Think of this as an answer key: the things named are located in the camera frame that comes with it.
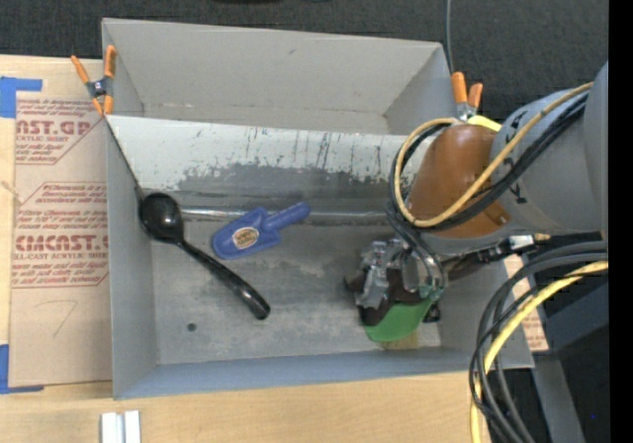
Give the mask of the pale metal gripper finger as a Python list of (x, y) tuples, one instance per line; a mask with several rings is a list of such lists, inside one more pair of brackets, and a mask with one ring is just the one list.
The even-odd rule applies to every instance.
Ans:
[(386, 277), (387, 270), (397, 255), (397, 241), (375, 240), (362, 249), (360, 253), (360, 271), (364, 275), (373, 273), (378, 277)]
[(388, 290), (389, 282), (386, 278), (367, 276), (361, 290), (354, 296), (355, 304), (361, 308), (378, 308)]

